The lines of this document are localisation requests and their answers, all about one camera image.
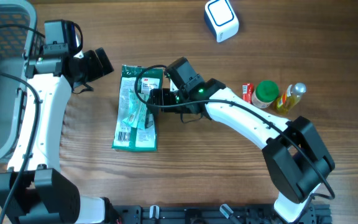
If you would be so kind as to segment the red sachet stick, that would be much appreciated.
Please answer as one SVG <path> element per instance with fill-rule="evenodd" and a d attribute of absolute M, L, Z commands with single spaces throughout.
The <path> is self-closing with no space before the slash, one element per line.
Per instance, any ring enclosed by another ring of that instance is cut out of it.
<path fill-rule="evenodd" d="M 253 83 L 244 83 L 242 85 L 242 99 L 248 103 L 252 103 L 252 94 L 254 92 Z"/>

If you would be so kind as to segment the mint green wipes packet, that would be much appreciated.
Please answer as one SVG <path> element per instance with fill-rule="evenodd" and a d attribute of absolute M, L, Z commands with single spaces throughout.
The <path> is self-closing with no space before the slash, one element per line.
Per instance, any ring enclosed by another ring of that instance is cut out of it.
<path fill-rule="evenodd" d="M 145 130 L 151 127 L 150 111 L 142 103 L 133 90 L 129 91 L 129 112 L 125 115 L 122 122 L 132 128 Z"/>

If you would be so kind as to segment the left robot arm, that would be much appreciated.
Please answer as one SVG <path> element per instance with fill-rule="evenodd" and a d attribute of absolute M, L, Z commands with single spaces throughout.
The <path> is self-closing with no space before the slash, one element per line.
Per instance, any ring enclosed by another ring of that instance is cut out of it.
<path fill-rule="evenodd" d="M 120 223 L 106 197 L 82 196 L 60 172 L 63 117 L 75 88 L 113 71 L 103 49 L 83 51 L 78 24 L 45 23 L 45 43 L 24 64 L 27 102 L 19 139 L 0 173 L 0 217 L 12 223 Z"/>

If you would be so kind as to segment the yellow oil bottle silver cap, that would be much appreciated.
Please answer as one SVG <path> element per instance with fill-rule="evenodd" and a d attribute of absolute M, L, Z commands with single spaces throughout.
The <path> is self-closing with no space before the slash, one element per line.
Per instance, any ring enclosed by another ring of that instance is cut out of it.
<path fill-rule="evenodd" d="M 283 94 L 273 102 L 273 109 L 278 114 L 286 115 L 296 104 L 299 103 L 305 93 L 306 85 L 304 83 L 289 85 Z"/>

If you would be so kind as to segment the green lid white jar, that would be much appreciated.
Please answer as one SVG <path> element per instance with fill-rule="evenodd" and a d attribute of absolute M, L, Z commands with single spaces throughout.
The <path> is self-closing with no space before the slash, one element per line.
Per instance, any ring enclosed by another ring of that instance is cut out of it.
<path fill-rule="evenodd" d="M 271 80 L 259 83 L 252 94 L 252 104 L 257 108 L 268 108 L 276 100 L 280 91 L 277 84 Z"/>

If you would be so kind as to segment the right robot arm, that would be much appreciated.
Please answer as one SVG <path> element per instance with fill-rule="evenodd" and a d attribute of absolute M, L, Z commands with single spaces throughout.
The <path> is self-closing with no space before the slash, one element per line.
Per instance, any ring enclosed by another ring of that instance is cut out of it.
<path fill-rule="evenodd" d="M 319 223 L 313 199 L 327 182 L 334 161 L 313 123 L 300 116 L 290 121 L 267 113 L 244 101 L 222 82 L 204 80 L 189 61 L 181 57 L 163 66 L 164 75 L 176 90 L 157 88 L 150 92 L 148 107 L 159 112 L 199 114 L 235 130 L 261 151 L 274 186 L 279 191 L 272 210 L 264 215 L 258 207 L 250 208 L 247 223 Z"/>

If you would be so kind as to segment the green white gloves packet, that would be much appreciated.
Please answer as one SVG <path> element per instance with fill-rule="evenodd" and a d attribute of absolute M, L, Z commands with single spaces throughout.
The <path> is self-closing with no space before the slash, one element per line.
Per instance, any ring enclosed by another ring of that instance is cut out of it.
<path fill-rule="evenodd" d="M 141 130 L 132 128 L 122 122 L 129 112 L 129 91 L 133 90 L 138 99 L 147 101 L 150 91 L 162 86 L 163 70 L 153 68 L 146 71 L 135 84 L 136 77 L 143 71 L 143 67 L 123 65 L 121 71 L 121 83 L 119 89 L 119 104 L 117 111 L 117 123 L 114 133 L 112 148 L 121 151 L 147 152 L 157 150 L 157 132 L 155 130 L 154 116 L 150 112 L 151 127 Z"/>

